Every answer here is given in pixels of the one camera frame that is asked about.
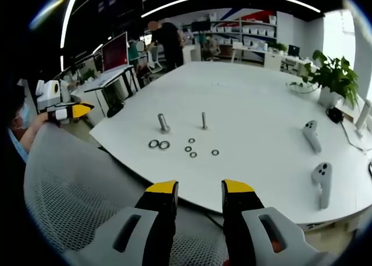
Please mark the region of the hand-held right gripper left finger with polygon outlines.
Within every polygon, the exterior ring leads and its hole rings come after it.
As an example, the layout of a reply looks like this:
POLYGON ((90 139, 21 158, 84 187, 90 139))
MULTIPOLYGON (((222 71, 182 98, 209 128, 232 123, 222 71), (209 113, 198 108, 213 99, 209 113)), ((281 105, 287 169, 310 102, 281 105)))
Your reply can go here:
POLYGON ((168 265, 176 232, 178 182, 154 183, 134 207, 104 222, 85 248, 88 265, 168 265))

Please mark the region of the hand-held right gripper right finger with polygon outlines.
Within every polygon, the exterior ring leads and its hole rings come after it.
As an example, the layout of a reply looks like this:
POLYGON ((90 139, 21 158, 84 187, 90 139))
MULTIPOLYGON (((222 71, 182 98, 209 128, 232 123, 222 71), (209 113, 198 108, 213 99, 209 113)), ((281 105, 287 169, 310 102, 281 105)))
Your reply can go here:
POLYGON ((329 265, 330 254, 308 244, 303 230, 249 185, 224 179, 223 232, 230 265, 329 265))

